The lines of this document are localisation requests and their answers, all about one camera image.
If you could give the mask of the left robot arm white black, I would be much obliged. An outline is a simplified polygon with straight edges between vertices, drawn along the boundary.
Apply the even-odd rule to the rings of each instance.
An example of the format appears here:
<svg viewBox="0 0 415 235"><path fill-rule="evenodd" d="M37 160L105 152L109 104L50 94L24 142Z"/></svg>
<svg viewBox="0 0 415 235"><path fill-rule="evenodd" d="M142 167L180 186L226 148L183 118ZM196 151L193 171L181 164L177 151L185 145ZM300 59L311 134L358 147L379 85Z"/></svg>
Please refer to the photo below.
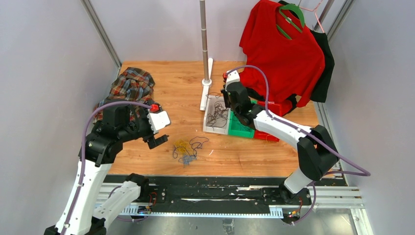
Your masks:
<svg viewBox="0 0 415 235"><path fill-rule="evenodd" d="M46 228L47 235L104 235L131 202L150 196L149 180L132 173L103 204L95 204L125 142L142 139L150 149L167 142L168 135L158 135L171 124L167 111L157 103L114 100L97 112L103 118L92 130L84 128L73 188L58 222Z"/></svg>

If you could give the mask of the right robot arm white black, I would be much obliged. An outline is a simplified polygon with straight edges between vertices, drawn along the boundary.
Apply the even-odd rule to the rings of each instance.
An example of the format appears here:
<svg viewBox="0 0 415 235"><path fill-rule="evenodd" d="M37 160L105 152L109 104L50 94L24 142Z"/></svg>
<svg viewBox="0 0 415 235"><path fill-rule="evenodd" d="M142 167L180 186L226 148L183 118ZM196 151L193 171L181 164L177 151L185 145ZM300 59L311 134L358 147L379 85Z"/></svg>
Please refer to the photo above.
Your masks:
<svg viewBox="0 0 415 235"><path fill-rule="evenodd" d="M241 82L224 85L221 92L225 106L234 112L241 124L270 134L297 151L299 167L279 186L284 203L298 200L304 187L319 181L338 162L336 147L325 127L299 125L276 116L264 106L253 104Z"/></svg>

